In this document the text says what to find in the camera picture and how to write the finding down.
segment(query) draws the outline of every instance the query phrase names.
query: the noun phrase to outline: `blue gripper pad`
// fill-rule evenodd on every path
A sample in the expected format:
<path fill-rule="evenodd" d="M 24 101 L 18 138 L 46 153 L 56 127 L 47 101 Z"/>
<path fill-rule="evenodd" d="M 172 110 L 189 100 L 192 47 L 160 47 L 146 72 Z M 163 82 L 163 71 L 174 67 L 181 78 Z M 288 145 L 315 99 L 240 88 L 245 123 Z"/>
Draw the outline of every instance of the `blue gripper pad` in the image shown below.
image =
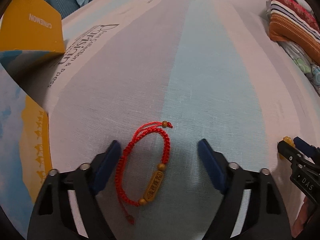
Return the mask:
<path fill-rule="evenodd" d="M 225 194 L 227 186 L 228 161 L 222 153 L 215 152 L 206 139 L 198 142 L 198 155 L 207 170 L 209 178 L 215 189 Z"/>
<path fill-rule="evenodd" d="M 305 156 L 312 158 L 316 155 L 317 151 L 314 146 L 309 145 L 299 137 L 293 139 L 294 145 L 300 150 Z"/>
<path fill-rule="evenodd" d="M 90 189 L 94 195 L 102 191 L 113 169 L 117 165 L 121 156 L 121 146 L 118 141 L 113 141 L 105 153 L 98 154 L 91 163 L 94 177 L 90 183 Z"/>

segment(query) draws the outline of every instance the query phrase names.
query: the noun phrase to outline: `striped pillow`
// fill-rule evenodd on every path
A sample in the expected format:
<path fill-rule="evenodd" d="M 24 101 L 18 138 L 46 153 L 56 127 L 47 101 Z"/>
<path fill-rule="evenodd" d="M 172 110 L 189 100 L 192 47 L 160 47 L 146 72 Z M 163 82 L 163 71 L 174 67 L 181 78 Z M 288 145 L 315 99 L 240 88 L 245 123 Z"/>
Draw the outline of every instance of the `striped pillow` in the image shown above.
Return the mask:
<path fill-rule="evenodd" d="M 319 65 L 320 31 L 316 19 L 294 0 L 271 0 L 269 36 L 294 41 Z"/>

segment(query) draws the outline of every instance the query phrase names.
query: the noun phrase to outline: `bed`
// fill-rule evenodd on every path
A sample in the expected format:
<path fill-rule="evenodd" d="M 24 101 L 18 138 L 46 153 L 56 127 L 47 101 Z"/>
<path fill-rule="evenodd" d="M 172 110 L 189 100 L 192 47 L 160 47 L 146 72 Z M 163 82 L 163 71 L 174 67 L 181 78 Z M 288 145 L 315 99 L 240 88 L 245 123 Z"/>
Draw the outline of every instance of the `bed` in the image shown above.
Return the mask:
<path fill-rule="evenodd" d="M 53 167 L 75 169 L 114 139 L 125 147 L 146 122 L 173 125 L 156 200 L 127 207 L 135 226 L 112 179 L 97 196 L 117 239 L 202 239 L 222 199 L 197 156 L 202 138 L 245 169 L 270 169 L 294 222 L 303 196 L 276 146 L 284 136 L 320 145 L 320 98 L 266 20 L 223 0 L 94 0 L 64 19 L 63 34 L 65 55 L 19 83 L 49 113 Z M 154 135 L 135 147 L 123 183 L 130 198 L 139 199 L 162 147 Z"/>

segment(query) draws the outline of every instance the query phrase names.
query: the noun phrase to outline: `red string bracelet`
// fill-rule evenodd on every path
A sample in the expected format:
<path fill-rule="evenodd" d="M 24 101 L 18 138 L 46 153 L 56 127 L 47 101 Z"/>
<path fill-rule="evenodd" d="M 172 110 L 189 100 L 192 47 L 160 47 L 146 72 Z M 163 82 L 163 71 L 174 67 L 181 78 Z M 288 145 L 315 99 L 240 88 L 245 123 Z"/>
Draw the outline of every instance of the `red string bracelet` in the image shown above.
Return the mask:
<path fill-rule="evenodd" d="M 146 205 L 148 202 L 153 201 L 154 198 L 156 197 L 156 194 L 157 194 L 159 187 L 160 187 L 160 184 L 162 182 L 163 175 L 164 175 L 163 171 L 166 168 L 165 165 L 167 164 L 167 162 L 169 160 L 170 138 L 169 138 L 168 134 L 163 129 L 159 128 L 159 126 L 162 126 L 163 128 L 165 128 L 165 127 L 172 128 L 173 127 L 172 124 L 167 121 L 149 122 L 149 123 L 146 123 L 146 124 L 140 126 L 136 130 L 134 135 L 132 136 L 132 140 L 128 143 L 127 147 L 123 150 L 123 154 L 120 157 L 120 160 L 119 160 L 117 168 L 116 168 L 115 183 L 116 183 L 116 191 L 117 191 L 117 195 L 118 195 L 118 200 L 119 200 L 121 208 L 123 209 L 123 211 L 125 213 L 125 216 L 126 216 L 128 222 L 132 225 L 134 225 L 134 218 L 128 214 L 128 212 L 126 211 L 122 202 L 126 202 L 132 206 L 138 207 L 138 206 Z M 161 163 L 159 163 L 157 166 L 158 170 L 153 173 L 151 180 L 149 182 L 149 185 L 148 185 L 143 197 L 140 198 L 138 201 L 133 201 L 127 197 L 126 193 L 124 192 L 124 190 L 122 188 L 122 179 L 123 179 L 124 168 L 127 163 L 127 157 L 131 153 L 134 145 L 138 141 L 140 141 L 143 137 L 145 137 L 146 135 L 153 133 L 153 132 L 159 133 L 164 140 L 164 148 L 163 148 Z"/>

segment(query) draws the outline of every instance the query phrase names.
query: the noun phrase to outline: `metal screw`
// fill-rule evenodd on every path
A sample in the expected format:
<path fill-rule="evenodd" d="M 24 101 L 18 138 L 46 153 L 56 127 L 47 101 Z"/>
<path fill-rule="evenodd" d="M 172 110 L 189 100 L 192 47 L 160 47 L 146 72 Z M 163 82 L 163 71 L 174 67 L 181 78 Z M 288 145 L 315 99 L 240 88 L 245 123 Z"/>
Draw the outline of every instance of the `metal screw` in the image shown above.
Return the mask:
<path fill-rule="evenodd" d="M 270 175 L 270 171 L 266 168 L 261 169 L 261 173 L 264 175 Z"/>
<path fill-rule="evenodd" d="M 54 176 L 54 175 L 56 175 L 56 174 L 58 174 L 58 173 L 59 173 L 59 171 L 58 171 L 57 169 L 52 169 L 52 170 L 50 170 L 50 171 L 48 172 L 49 176 Z"/>
<path fill-rule="evenodd" d="M 229 163 L 229 167 L 232 168 L 233 170 L 239 169 L 238 163 Z"/>
<path fill-rule="evenodd" d="M 80 165 L 80 169 L 82 170 L 82 171 L 85 171 L 85 170 L 87 170 L 87 169 L 89 169 L 90 168 L 90 164 L 89 163 L 82 163 L 81 165 Z"/>

